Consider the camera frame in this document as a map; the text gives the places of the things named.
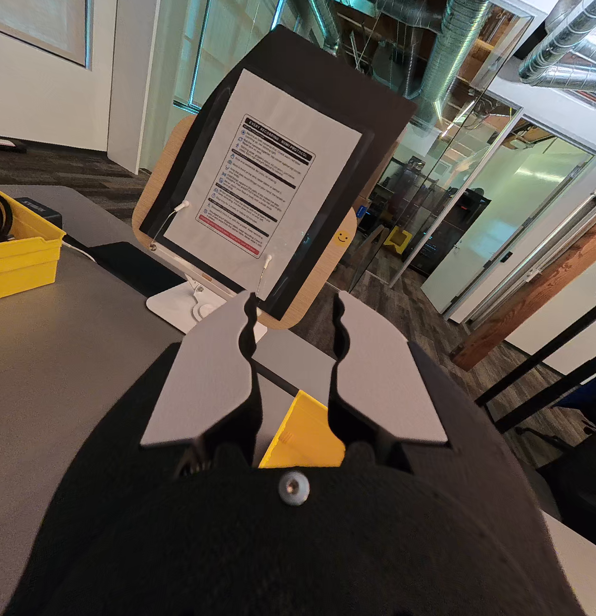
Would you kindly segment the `black pole stand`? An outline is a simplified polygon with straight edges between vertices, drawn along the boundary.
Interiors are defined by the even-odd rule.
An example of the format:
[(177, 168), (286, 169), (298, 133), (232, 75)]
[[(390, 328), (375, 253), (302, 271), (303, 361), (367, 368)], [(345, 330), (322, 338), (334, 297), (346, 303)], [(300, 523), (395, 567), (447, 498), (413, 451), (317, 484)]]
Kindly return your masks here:
[(596, 322), (596, 305), (475, 400), (475, 404), (486, 411), (491, 423), (500, 434), (504, 434), (518, 427), (523, 421), (532, 417), (532, 415), (539, 412), (541, 409), (555, 403), (564, 394), (567, 394), (570, 390), (580, 385), (582, 381), (596, 375), (595, 356), (548, 386), (548, 388), (541, 390), (498, 420), (492, 418), (491, 412), (488, 409), (488, 403), (491, 400), (542, 363), (544, 359), (571, 342), (571, 340), (584, 332), (590, 325), (593, 325), (594, 322)]

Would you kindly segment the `black power adapter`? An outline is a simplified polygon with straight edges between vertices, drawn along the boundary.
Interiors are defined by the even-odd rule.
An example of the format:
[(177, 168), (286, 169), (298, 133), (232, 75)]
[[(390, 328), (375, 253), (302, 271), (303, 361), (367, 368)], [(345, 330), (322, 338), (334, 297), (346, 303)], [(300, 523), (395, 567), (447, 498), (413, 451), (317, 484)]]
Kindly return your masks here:
[(35, 212), (38, 216), (54, 225), (59, 229), (63, 229), (63, 217), (56, 210), (49, 208), (48, 206), (41, 204), (40, 202), (31, 199), (30, 197), (19, 197), (15, 201), (22, 204), (32, 212)]

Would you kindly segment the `printed instruction sheet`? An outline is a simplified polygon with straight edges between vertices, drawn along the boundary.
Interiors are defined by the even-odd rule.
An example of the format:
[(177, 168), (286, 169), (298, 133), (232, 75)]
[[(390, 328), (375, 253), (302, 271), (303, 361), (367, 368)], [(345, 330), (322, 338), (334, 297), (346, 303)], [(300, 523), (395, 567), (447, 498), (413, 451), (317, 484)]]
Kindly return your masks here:
[(361, 136), (243, 70), (164, 238), (267, 301)]

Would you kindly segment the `glass door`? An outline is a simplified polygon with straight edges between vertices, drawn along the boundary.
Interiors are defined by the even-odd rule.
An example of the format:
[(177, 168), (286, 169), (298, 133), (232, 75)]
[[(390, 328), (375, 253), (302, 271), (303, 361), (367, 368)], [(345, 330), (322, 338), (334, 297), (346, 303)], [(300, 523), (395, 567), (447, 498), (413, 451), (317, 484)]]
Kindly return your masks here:
[(483, 189), (489, 204), (478, 213), (422, 285), (433, 307), (443, 314), (484, 270), (514, 233), (577, 167), (594, 154), (556, 135), (529, 143), (501, 145), (471, 184)]

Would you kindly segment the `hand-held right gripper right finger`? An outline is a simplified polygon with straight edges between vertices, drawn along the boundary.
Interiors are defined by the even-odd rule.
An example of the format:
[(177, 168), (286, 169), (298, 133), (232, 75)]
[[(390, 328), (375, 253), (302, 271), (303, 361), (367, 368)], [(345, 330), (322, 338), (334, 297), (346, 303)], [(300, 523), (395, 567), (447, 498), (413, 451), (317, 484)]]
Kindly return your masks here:
[(448, 448), (405, 335), (347, 291), (333, 299), (332, 324), (327, 420), (346, 451), (362, 443), (379, 464), (403, 468), (405, 445)]

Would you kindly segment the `black cabinet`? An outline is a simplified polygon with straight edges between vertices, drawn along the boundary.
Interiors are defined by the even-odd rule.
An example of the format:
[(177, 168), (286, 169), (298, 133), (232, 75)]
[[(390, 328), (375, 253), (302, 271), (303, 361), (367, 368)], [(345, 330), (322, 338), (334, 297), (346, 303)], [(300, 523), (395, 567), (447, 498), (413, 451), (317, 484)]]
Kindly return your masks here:
[(491, 202), (485, 197), (483, 188), (467, 189), (448, 211), (440, 225), (431, 230), (435, 219), (457, 192), (456, 188), (446, 191), (409, 244), (410, 255), (415, 255), (409, 268), (425, 277), (434, 272)]

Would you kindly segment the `black board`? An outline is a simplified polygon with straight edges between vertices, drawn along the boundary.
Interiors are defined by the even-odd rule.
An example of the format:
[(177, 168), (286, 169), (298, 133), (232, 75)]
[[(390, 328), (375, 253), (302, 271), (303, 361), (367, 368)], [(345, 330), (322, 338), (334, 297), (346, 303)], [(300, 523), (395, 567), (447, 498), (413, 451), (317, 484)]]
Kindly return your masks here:
[(268, 300), (256, 295), (258, 308), (280, 320), (349, 209), (355, 212), (377, 182), (417, 105), (283, 26), (267, 34), (230, 70), (196, 115), (140, 229), (236, 294), (249, 290), (169, 242), (164, 232), (176, 213), (189, 206), (186, 193), (243, 70), (362, 134), (306, 238), (290, 260), (284, 272), (286, 280), (274, 288)]

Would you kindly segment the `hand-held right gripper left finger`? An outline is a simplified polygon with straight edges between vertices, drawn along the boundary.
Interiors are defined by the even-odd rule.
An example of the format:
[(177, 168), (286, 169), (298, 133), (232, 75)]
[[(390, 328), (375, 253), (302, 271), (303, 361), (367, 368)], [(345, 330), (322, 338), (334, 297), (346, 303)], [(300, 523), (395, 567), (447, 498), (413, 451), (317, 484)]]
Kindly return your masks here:
[(256, 296), (242, 291), (183, 338), (141, 437), (144, 448), (190, 443), (212, 459), (224, 443), (248, 465), (255, 457), (263, 404), (253, 355)]

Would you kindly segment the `white stand base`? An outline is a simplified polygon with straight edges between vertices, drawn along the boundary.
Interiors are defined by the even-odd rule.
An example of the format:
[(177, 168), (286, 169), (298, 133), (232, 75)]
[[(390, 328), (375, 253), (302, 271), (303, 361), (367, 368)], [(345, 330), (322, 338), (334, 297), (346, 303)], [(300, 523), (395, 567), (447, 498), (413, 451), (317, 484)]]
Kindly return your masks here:
[(149, 250), (166, 263), (178, 266), (185, 281), (151, 296), (147, 309), (172, 327), (187, 334), (204, 318), (236, 295), (219, 281), (202, 272), (187, 260), (152, 241)]

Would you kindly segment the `wooden stand board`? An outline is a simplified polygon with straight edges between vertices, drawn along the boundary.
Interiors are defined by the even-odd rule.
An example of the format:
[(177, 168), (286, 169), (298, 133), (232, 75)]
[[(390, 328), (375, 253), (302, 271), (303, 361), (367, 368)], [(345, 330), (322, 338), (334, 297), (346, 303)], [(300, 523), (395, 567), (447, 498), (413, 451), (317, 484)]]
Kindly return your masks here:
[[(132, 215), (132, 230), (135, 238), (140, 243), (141, 247), (150, 256), (155, 258), (162, 265), (173, 270), (181, 275), (183, 279), (186, 276), (191, 276), (198, 283), (211, 289), (214, 293), (224, 299), (232, 298), (236, 292), (230, 291), (223, 283), (216, 281), (212, 275), (203, 273), (203, 271), (185, 259), (180, 258), (172, 250), (163, 246), (158, 246), (155, 249), (150, 249), (153, 239), (140, 229), (148, 212), (153, 207), (159, 192), (171, 171), (175, 158), (177, 157), (181, 146), (183, 145), (191, 126), (196, 119), (196, 115), (188, 115), (181, 119), (178, 124), (172, 129), (170, 137), (165, 144), (165, 147), (155, 164), (155, 167), (149, 176), (140, 198), (135, 206)], [(308, 274), (302, 287), (298, 290), (296, 296), (292, 300), (289, 308), (286, 310), (283, 317), (278, 320), (266, 312), (258, 313), (258, 322), (268, 329), (289, 329), (295, 326), (306, 314), (309, 307), (316, 299), (318, 293), (323, 288), (327, 279), (333, 273), (334, 268), (339, 264), (341, 257), (347, 250), (347, 245), (341, 244), (338, 240), (340, 232), (346, 232), (348, 241), (352, 241), (357, 228), (357, 219), (353, 208), (350, 208), (348, 213), (343, 218), (338, 229), (333, 233), (332, 240), (324, 249), (322, 255), (318, 258), (315, 266)]]

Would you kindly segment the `yellow plastic bin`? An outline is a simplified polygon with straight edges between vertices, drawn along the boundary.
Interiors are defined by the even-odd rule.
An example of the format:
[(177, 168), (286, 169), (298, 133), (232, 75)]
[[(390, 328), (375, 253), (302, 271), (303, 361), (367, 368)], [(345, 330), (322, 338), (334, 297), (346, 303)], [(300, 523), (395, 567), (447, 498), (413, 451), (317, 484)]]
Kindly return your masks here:
[(0, 298), (54, 283), (65, 235), (0, 190)]
[(344, 458), (345, 446), (328, 425), (327, 407), (299, 390), (258, 467), (339, 467)]

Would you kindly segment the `silver ventilation duct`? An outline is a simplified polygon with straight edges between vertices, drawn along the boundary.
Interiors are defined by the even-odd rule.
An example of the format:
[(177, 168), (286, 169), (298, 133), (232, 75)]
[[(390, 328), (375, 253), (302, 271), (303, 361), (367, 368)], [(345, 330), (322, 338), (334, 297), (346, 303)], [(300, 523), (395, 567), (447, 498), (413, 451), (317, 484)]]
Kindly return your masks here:
[(420, 85), (415, 120), (431, 128), (442, 118), (449, 91), (489, 12), (488, 1), (448, 1)]
[(558, 1), (518, 69), (528, 86), (596, 93), (596, 1)]

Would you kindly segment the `brown wooden beam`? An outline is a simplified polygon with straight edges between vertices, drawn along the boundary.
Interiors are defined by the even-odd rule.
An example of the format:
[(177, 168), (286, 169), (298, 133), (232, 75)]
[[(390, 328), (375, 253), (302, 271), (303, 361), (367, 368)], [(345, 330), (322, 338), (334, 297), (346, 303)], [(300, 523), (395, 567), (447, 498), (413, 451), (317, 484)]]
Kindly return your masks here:
[(534, 313), (596, 262), (596, 223), (532, 281), (525, 283), (451, 354), (464, 371), (474, 368)]

